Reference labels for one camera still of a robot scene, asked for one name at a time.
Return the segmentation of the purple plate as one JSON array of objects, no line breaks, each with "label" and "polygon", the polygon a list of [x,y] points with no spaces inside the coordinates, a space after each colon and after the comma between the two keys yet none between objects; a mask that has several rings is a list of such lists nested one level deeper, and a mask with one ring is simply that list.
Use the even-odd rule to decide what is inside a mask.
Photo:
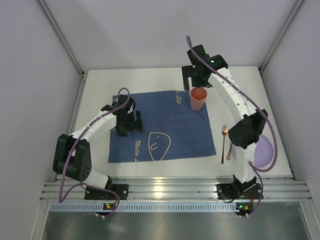
[{"label": "purple plate", "polygon": [[254,152],[254,163],[256,168],[262,168],[268,166],[274,157],[274,147],[268,137],[261,134],[259,140],[256,143]]}]

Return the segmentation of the copper fork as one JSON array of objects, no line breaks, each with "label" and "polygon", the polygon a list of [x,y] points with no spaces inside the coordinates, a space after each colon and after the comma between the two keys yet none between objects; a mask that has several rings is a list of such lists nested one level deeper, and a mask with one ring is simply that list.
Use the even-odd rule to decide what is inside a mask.
[{"label": "copper fork", "polygon": [[224,156],[225,156],[225,140],[226,140],[226,136],[228,133],[228,126],[225,124],[222,127],[222,136],[223,136],[223,140],[222,140],[222,153],[221,153],[221,164],[224,164]]}]

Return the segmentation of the pink plastic cup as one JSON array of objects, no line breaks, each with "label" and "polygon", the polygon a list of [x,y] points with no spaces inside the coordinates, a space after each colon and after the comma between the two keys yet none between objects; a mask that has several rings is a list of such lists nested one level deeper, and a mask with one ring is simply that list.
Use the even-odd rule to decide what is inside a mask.
[{"label": "pink plastic cup", "polygon": [[190,107],[194,111],[199,111],[207,98],[207,90],[203,87],[195,87],[190,92]]}]

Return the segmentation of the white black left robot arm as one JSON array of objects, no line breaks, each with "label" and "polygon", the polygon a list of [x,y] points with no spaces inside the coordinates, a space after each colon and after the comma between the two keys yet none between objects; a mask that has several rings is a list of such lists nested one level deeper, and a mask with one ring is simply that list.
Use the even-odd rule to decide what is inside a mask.
[{"label": "white black left robot arm", "polygon": [[110,130],[115,130],[118,137],[127,137],[130,132],[143,132],[141,112],[135,108],[132,97],[119,94],[115,102],[102,107],[98,115],[84,127],[70,135],[60,135],[53,171],[86,185],[110,190],[112,179],[94,168],[91,147]]}]

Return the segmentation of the gold spoon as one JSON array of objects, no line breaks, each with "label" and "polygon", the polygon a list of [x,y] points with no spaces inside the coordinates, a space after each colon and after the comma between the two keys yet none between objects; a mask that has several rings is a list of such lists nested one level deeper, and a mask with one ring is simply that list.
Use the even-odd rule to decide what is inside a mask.
[{"label": "gold spoon", "polygon": [[228,153],[226,155],[226,160],[229,161],[231,159],[233,144],[230,145]]}]

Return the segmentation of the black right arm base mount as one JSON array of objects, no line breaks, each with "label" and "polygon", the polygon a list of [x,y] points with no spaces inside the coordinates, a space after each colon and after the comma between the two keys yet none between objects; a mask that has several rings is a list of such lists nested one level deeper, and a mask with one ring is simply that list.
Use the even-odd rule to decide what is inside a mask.
[{"label": "black right arm base mount", "polygon": [[240,182],[235,176],[231,183],[219,183],[216,185],[219,200],[230,203],[234,200],[258,200],[262,193],[262,186],[257,178]]}]

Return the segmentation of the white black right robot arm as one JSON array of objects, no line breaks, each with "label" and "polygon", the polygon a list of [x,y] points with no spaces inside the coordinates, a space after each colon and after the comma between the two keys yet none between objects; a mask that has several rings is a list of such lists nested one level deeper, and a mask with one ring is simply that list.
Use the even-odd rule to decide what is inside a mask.
[{"label": "white black right robot arm", "polygon": [[203,45],[187,51],[190,65],[183,66],[182,79],[186,91],[190,87],[214,88],[228,107],[234,126],[228,137],[235,147],[236,164],[233,185],[246,192],[257,183],[250,162],[254,161],[257,142],[266,124],[268,113],[258,111],[241,93],[227,62],[221,55],[209,56]]}]

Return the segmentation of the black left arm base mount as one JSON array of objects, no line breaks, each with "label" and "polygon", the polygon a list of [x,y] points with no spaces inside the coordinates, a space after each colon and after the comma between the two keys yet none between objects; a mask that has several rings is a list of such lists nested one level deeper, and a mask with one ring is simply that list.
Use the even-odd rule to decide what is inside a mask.
[{"label": "black left arm base mount", "polygon": [[128,184],[113,184],[108,191],[87,186],[85,200],[126,200],[129,194]]}]

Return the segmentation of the blue cloth placemat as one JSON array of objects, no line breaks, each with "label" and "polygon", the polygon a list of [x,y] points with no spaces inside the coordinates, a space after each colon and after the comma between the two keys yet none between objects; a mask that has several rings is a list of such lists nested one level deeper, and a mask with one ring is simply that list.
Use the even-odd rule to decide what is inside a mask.
[{"label": "blue cloth placemat", "polygon": [[143,131],[110,132],[109,163],[154,162],[216,155],[207,105],[191,109],[187,91],[131,94]]}]

